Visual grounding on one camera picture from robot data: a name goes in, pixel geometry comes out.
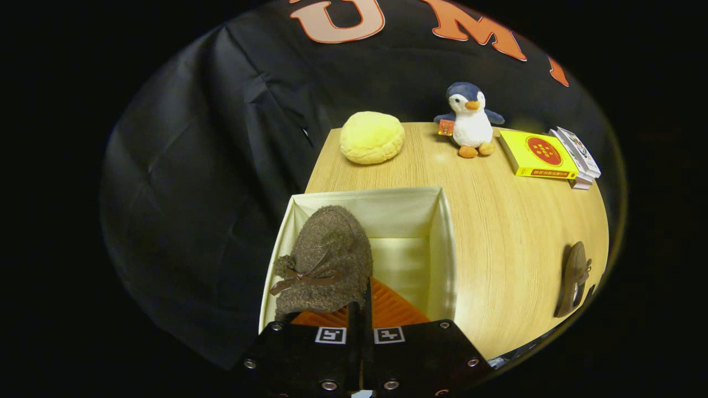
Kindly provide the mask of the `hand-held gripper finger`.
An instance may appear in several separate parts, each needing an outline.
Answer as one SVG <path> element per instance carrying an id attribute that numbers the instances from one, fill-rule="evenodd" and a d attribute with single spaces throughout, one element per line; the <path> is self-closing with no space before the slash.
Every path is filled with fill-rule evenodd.
<path id="1" fill-rule="evenodd" d="M 359 305 L 346 327 L 269 322 L 234 371 L 235 397 L 352 397 L 362 390 Z"/>
<path id="2" fill-rule="evenodd" d="M 375 328 L 371 290 L 363 315 L 363 388 L 372 397 L 463 397 L 493 377 L 451 319 Z"/>

